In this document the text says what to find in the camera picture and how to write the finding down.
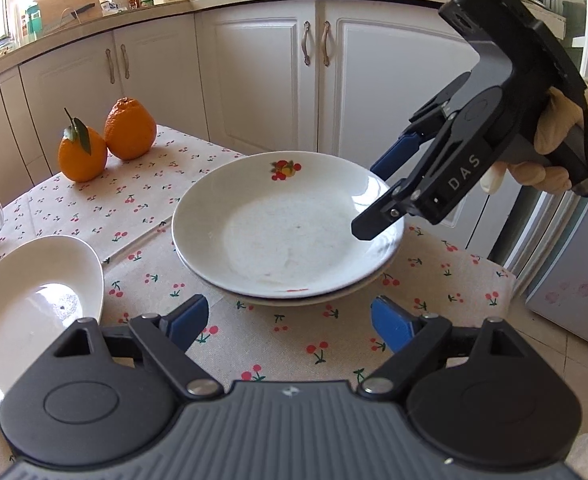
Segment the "right gloved hand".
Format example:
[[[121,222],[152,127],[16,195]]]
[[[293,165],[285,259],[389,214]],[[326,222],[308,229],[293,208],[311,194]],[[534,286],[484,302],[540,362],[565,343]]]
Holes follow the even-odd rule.
[[[585,84],[587,86],[585,98],[588,106],[588,76],[585,78]],[[534,136],[534,148],[540,155],[548,155],[558,148],[573,127],[578,127],[580,132],[584,132],[582,108],[567,99],[556,88],[550,88],[548,95],[550,96],[549,105],[539,118]],[[500,188],[507,171],[519,184],[532,186],[541,192],[561,194],[572,187],[566,167],[544,167],[536,162],[520,162],[519,164],[495,162],[480,179],[480,187],[485,193],[494,194]]]

